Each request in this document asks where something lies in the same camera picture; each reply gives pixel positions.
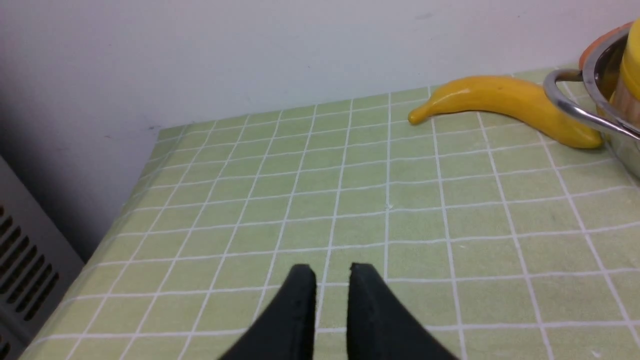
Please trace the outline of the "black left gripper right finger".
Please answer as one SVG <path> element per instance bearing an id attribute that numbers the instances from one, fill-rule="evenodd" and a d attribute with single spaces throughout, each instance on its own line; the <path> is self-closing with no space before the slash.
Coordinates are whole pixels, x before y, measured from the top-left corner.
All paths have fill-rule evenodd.
<path id="1" fill-rule="evenodd" d="M 350 265 L 347 305 L 350 360 L 455 360 L 391 291 L 370 263 Z"/>

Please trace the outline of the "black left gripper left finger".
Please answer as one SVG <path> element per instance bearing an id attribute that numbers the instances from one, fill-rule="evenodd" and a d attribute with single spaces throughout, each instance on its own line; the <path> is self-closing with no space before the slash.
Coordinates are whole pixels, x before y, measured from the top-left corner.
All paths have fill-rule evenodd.
<path id="1" fill-rule="evenodd" d="M 316 274 L 295 264 L 285 281 L 247 331 L 222 360 L 311 360 L 316 320 Z"/>

